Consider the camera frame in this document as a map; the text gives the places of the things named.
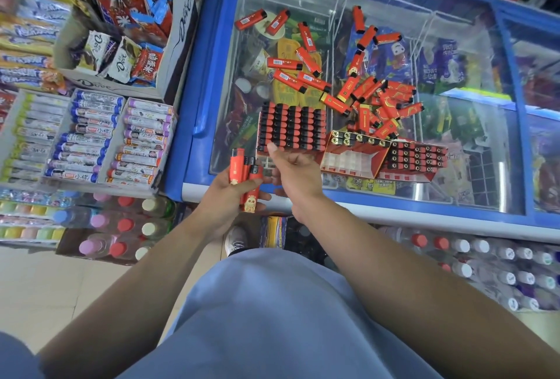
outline red bottle cap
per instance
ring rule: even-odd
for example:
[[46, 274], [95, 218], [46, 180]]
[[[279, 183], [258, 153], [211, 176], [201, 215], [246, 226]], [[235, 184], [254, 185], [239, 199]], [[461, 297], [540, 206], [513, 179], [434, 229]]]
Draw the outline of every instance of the red bottle cap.
[[134, 203], [134, 198], [130, 196], [121, 196], [117, 199], [120, 206], [130, 206]]
[[417, 233], [412, 235], [412, 243], [415, 246], [424, 248], [424, 246], [428, 244], [428, 239], [426, 239], [426, 236], [424, 236], [423, 234]]
[[121, 233], [128, 232], [132, 230], [134, 227], [134, 220], [131, 218], [123, 218], [119, 223], [116, 225]]
[[445, 239], [445, 237], [441, 237], [438, 236], [433, 240], [433, 245], [437, 248], [437, 249], [443, 249], [444, 251], [446, 249], [449, 249], [449, 241], [447, 239]]
[[111, 256], [119, 257], [127, 251], [127, 244], [124, 242], [113, 243], [108, 249]]

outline light blue shirt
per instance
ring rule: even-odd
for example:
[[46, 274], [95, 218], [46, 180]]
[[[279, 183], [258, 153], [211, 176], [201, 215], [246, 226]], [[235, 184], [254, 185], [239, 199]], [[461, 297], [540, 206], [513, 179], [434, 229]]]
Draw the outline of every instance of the light blue shirt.
[[[0, 355], [0, 371], [23, 362]], [[441, 378], [368, 317], [343, 276], [292, 252], [250, 249], [201, 277], [174, 333], [119, 379], [263, 377]]]

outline shoe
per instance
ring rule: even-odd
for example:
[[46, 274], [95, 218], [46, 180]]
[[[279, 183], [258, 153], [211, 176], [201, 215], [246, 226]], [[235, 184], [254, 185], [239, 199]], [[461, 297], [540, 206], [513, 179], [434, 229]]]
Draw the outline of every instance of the shoe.
[[242, 227], [233, 226], [226, 234], [224, 246], [226, 247], [227, 256], [230, 256], [237, 249], [247, 248], [247, 234], [245, 230]]

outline floor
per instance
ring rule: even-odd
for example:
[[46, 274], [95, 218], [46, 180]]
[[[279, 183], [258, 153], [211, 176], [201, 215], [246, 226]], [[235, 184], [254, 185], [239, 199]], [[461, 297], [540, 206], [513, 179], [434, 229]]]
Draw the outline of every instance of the floor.
[[[175, 303], [168, 327], [194, 283], [223, 257], [222, 241], [204, 249]], [[0, 247], [0, 330], [37, 352], [128, 268]], [[523, 314], [521, 320], [560, 352], [560, 312]]]

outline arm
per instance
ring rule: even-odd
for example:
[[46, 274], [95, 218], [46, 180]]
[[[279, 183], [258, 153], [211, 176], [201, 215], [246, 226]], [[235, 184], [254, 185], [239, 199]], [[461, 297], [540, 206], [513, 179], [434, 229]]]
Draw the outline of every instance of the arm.
[[232, 186], [228, 170], [219, 174], [189, 217], [39, 351], [45, 376], [113, 378], [150, 353], [202, 249], [228, 230], [239, 198], [258, 184]]
[[317, 163], [269, 151], [304, 223], [372, 319], [449, 378], [557, 377], [560, 355], [464, 279], [387, 238], [323, 195]]

